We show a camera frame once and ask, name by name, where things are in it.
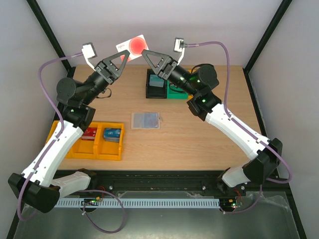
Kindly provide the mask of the white red-dot credit card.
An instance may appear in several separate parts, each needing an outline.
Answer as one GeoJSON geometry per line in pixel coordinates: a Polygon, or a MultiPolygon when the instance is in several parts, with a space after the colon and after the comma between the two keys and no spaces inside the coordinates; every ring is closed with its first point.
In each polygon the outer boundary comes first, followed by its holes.
{"type": "Polygon", "coordinates": [[[127,41],[117,44],[116,49],[118,52],[128,50],[130,53],[128,57],[128,62],[129,62],[131,60],[141,57],[142,51],[148,50],[149,48],[144,35],[141,34],[127,41]]]}

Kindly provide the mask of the cream leather card holder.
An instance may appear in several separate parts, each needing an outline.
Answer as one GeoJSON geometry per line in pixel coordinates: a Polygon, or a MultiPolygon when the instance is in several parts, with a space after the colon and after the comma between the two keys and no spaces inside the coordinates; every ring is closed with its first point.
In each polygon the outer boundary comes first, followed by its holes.
{"type": "Polygon", "coordinates": [[[160,114],[132,113],[131,129],[160,129],[160,114]]]}

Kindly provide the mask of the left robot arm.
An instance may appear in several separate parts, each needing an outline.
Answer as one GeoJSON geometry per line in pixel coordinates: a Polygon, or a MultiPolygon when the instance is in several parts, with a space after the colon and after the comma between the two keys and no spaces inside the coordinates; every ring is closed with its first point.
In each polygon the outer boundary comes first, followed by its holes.
{"type": "Polygon", "coordinates": [[[66,154],[92,122],[95,109],[89,104],[121,76],[129,55],[129,51],[124,50],[104,58],[85,82],[69,77],[58,82],[57,100],[64,108],[56,111],[60,119],[56,129],[33,162],[22,173],[13,173],[8,179],[18,199],[20,220],[25,219],[21,215],[22,204],[47,213],[59,199],[95,187],[96,173],[86,169],[58,179],[53,177],[66,154]]]}

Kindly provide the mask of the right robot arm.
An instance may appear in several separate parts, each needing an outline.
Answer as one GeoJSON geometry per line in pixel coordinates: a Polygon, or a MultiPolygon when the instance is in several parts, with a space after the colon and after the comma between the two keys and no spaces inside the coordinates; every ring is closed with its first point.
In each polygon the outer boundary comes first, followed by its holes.
{"type": "Polygon", "coordinates": [[[248,157],[248,162],[227,168],[219,176],[218,191],[228,195],[239,184],[262,185],[278,167],[283,144],[277,138],[270,140],[251,129],[213,94],[212,90],[219,84],[214,66],[199,64],[189,72],[168,55],[143,50],[142,56],[159,78],[192,96],[187,104],[194,116],[223,132],[248,157]]]}

